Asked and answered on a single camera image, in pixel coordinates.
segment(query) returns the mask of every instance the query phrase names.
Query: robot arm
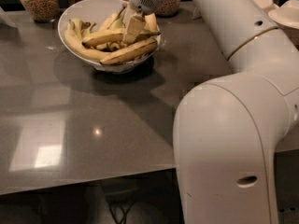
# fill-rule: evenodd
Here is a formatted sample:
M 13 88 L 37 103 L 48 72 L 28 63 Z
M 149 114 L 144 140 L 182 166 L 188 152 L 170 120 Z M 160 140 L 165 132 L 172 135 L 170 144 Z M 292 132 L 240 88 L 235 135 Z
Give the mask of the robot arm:
M 141 1 L 130 4 L 154 11 Z M 299 52 L 252 0 L 193 2 L 235 74 L 195 87 L 178 106 L 185 222 L 278 224 L 274 153 L 298 122 Z

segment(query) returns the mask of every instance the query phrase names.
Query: fruit bowl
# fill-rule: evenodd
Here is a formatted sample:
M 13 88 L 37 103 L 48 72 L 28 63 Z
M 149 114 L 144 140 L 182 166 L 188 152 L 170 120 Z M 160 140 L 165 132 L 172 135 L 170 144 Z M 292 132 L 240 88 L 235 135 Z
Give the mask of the fruit bowl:
M 83 21 L 96 22 L 96 26 L 93 27 L 93 31 L 97 31 L 98 27 L 107 17 L 114 12 L 120 11 L 123 3 L 126 2 L 123 0 L 83 0 L 66 9 L 58 21 L 58 34 L 65 47 L 83 62 L 92 65 L 97 70 L 105 72 L 125 73 L 146 61 L 157 49 L 137 60 L 118 65 L 104 65 L 81 57 L 69 48 L 64 40 L 64 31 L 71 19 L 80 18 Z M 157 41 L 159 47 L 159 35 L 157 36 Z

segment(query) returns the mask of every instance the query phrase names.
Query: countertop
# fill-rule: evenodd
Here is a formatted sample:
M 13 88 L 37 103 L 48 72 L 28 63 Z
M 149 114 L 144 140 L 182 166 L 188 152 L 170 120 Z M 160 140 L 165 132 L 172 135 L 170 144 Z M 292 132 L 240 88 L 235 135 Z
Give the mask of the countertop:
M 96 71 L 72 55 L 55 23 L 8 12 L 0 24 L 0 194 L 175 168 L 181 98 L 231 74 L 192 2 L 159 18 L 162 44 L 135 70 Z

